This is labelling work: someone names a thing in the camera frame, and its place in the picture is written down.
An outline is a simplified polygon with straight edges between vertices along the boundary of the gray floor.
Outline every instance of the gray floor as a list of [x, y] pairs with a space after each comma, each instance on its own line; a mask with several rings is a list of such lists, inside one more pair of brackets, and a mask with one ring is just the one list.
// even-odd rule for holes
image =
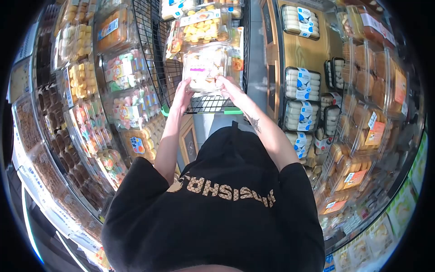
[[[259, 0], [251, 1], [251, 37], [250, 37], [250, 52], [249, 52], [249, 77], [248, 77], [248, 96], [257, 105], [266, 112], [267, 100], [267, 70], [266, 70], [266, 52], [264, 50], [264, 35], [263, 23], [260, 13]], [[216, 114], [194, 114], [193, 120], [195, 124], [196, 139], [198, 147], [201, 146], [208, 138], [211, 124], [213, 123]], [[227, 125], [226, 122], [219, 122], [222, 126]]]

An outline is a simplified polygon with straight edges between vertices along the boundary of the hand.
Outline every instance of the hand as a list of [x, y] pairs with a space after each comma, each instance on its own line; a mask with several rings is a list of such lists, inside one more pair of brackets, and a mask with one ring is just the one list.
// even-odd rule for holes
[[174, 101], [172, 102], [171, 109], [175, 109], [183, 114], [190, 104], [190, 100], [194, 92], [190, 91], [187, 86], [189, 85], [191, 78], [183, 80], [178, 84], [177, 90], [175, 91]]
[[223, 97], [229, 97], [231, 101], [234, 103], [234, 106], [241, 109], [243, 105], [243, 100], [247, 97], [247, 95], [242, 91], [239, 84], [232, 77], [216, 77], [216, 85], [221, 83], [224, 88], [221, 90], [221, 94]]

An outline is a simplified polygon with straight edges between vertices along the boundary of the forearm tattoo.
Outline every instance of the forearm tattoo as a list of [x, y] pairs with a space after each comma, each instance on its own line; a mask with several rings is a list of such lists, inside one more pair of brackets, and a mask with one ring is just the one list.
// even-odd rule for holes
[[255, 129], [255, 131], [258, 131], [259, 133], [261, 133], [261, 128], [258, 126], [258, 121], [260, 120], [260, 118], [258, 119], [254, 119], [251, 116], [246, 114], [246, 117], [249, 120], [249, 123], [251, 124], [251, 126]]

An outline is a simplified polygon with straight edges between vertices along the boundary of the left hand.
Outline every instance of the left hand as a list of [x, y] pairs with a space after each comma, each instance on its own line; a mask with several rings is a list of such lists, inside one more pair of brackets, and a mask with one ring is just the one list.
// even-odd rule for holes
[[171, 109], [175, 109], [183, 114], [190, 104], [191, 98], [194, 92], [190, 91], [187, 86], [189, 85], [191, 78], [183, 80], [178, 84], [177, 90], [175, 91], [174, 101], [172, 102]]

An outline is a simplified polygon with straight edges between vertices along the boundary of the wire basket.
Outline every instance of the wire basket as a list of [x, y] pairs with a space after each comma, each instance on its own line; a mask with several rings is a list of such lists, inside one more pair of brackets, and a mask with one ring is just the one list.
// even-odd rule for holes
[[[171, 21], [163, 21], [160, 17], [159, 0], [132, 0], [134, 18], [139, 32], [144, 57], [153, 81], [156, 94], [162, 105], [163, 113], [168, 113], [174, 100], [178, 83], [181, 82], [183, 64], [177, 60], [164, 60], [165, 41], [170, 29]], [[242, 19], [233, 20], [232, 26], [244, 27], [244, 68], [242, 78], [242, 90], [248, 89], [248, 64], [249, 64], [249, 37], [250, 26], [250, 3], [246, 1], [242, 8]], [[192, 98], [186, 114], [195, 113], [221, 113], [229, 107], [234, 107], [231, 100], [220, 95], [210, 95]]]

